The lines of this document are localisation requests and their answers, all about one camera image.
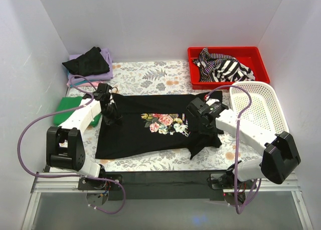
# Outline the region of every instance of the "black and white striped fabric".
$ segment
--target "black and white striped fabric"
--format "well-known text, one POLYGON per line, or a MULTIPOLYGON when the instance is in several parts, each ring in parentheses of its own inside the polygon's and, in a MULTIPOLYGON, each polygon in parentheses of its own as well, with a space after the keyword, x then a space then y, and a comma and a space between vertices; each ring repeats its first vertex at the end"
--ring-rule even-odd
POLYGON ((237 82, 255 80, 253 71, 241 64, 236 58, 219 54, 209 53, 204 48, 198 59, 194 59, 200 71, 200 82, 237 82))

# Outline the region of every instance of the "pink rose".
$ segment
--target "pink rose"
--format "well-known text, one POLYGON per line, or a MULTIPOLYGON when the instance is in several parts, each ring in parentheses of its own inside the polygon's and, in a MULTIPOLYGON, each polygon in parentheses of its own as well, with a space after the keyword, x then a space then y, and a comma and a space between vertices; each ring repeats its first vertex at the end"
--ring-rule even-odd
POLYGON ((168 114, 161 114, 161 113, 152 113, 153 117, 159 118, 161 116, 168 116, 168 114))
POLYGON ((149 126, 149 129, 150 129, 151 132, 157 132, 158 129, 159 129, 159 124, 157 124, 157 123, 151 124, 149 126))
POLYGON ((173 118, 170 116, 161 116, 159 117, 158 121, 166 126, 170 126, 173 123, 173 118))

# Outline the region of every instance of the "white basket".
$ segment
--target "white basket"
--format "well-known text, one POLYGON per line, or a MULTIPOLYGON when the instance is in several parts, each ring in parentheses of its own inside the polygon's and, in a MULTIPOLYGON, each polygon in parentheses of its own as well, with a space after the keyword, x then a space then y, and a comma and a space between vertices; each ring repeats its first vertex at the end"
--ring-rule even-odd
MULTIPOLYGON (((236 82, 233 85, 245 89, 252 97, 252 105, 241 116, 273 133, 289 132, 281 105, 274 89, 259 81, 236 82)), ((237 88, 230 87, 231 107, 237 114, 248 103, 248 96, 237 88)))

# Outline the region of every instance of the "floral tablecloth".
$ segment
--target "floral tablecloth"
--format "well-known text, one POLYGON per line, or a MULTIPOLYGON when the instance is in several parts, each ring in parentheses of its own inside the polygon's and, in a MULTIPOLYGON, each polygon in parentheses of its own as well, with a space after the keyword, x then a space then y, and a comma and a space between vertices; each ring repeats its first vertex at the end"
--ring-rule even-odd
MULTIPOLYGON (((138 62, 114 63, 114 78, 108 82, 118 88, 122 95, 143 94, 197 94, 208 90, 193 90, 190 83, 188 62, 138 62)), ((69 97, 81 96, 74 88, 69 97)), ((229 105, 229 93, 223 92, 223 103, 229 105)), ((100 123, 95 128, 88 127, 83 135, 87 156, 95 158, 100 123)), ((234 163, 235 138, 225 133, 219 136, 222 146, 219 149, 205 147, 190 160, 188 149, 165 150, 145 153, 115 160, 98 160, 106 171, 171 171, 171 170, 216 170, 227 169, 234 163)), ((239 159, 248 161, 258 158, 258 153, 249 146, 240 144, 239 159)))

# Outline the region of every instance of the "red tray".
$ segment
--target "red tray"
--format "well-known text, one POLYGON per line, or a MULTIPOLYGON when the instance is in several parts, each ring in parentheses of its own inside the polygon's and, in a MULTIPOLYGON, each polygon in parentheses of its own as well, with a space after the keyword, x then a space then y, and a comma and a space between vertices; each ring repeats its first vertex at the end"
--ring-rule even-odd
MULTIPOLYGON (((200 73, 198 67, 192 62, 198 58, 204 47, 188 48, 191 83, 193 89, 214 89, 222 85, 231 85, 234 82, 199 82, 200 73)), ((208 47, 210 53, 222 53, 237 58, 240 63, 252 69, 256 81, 270 83, 264 67, 260 52, 257 47, 208 47)))

